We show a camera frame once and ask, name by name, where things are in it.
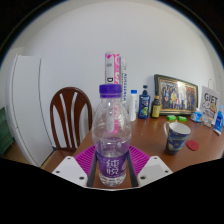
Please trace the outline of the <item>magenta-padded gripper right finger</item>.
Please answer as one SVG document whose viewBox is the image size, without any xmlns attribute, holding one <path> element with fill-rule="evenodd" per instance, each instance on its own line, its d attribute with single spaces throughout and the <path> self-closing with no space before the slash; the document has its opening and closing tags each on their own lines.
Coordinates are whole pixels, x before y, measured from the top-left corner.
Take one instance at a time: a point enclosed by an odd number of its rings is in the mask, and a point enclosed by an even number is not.
<svg viewBox="0 0 224 224">
<path fill-rule="evenodd" d="M 139 188 L 172 174 L 159 156 L 149 156 L 140 149 L 130 146 L 128 168 L 132 188 Z"/>
</svg>

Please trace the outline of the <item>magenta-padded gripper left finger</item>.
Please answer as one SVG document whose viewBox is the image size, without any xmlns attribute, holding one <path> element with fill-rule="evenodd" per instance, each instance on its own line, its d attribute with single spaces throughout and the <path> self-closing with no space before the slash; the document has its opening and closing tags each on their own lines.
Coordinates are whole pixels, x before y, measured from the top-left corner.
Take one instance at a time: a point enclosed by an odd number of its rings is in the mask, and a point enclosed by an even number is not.
<svg viewBox="0 0 224 224">
<path fill-rule="evenodd" d="M 53 174 L 81 187 L 92 187 L 96 163 L 95 147 L 91 146 L 76 156 L 67 156 Z"/>
</svg>

